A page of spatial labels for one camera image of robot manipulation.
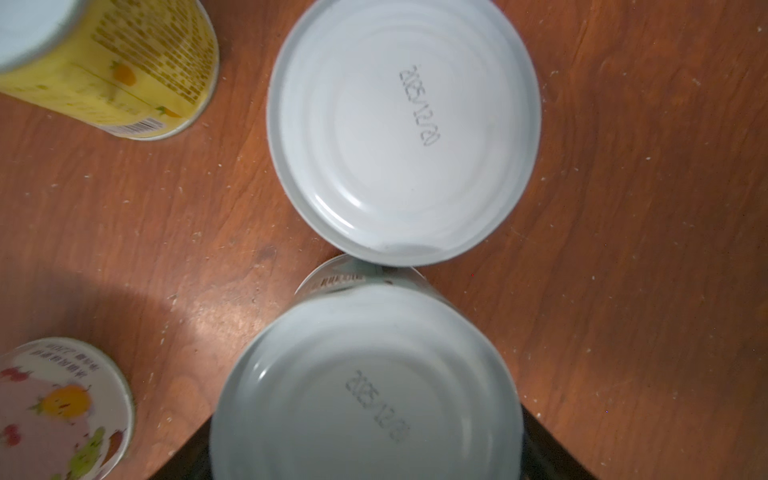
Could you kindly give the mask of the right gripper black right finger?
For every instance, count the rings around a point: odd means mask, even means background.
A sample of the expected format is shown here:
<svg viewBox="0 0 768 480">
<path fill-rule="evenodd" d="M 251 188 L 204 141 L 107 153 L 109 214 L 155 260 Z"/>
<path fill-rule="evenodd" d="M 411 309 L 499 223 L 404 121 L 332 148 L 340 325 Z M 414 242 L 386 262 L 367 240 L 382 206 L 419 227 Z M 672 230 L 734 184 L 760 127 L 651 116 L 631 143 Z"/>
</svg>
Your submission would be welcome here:
<svg viewBox="0 0 768 480">
<path fill-rule="evenodd" d="M 521 479 L 596 480 L 525 406 L 522 413 Z"/>
</svg>

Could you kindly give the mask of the white can with date stamp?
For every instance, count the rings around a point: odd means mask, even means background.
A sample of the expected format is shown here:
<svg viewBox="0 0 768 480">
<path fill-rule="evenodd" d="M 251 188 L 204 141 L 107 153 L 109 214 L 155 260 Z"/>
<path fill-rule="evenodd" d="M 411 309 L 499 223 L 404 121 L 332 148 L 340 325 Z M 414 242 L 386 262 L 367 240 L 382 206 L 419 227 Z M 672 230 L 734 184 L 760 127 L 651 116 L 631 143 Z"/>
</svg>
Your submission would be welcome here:
<svg viewBox="0 0 768 480">
<path fill-rule="evenodd" d="M 316 268 L 245 349 L 212 418 L 217 479 L 516 479 L 496 348 L 411 267 Z"/>
</svg>

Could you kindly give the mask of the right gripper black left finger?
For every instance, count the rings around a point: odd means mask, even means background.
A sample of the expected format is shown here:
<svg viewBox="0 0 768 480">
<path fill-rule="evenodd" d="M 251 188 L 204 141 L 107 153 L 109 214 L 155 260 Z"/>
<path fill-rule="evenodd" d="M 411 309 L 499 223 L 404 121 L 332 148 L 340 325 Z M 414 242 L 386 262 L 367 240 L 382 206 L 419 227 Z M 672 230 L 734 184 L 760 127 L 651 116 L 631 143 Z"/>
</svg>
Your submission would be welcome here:
<svg viewBox="0 0 768 480">
<path fill-rule="evenodd" d="M 212 480 L 209 418 L 150 480 Z"/>
</svg>

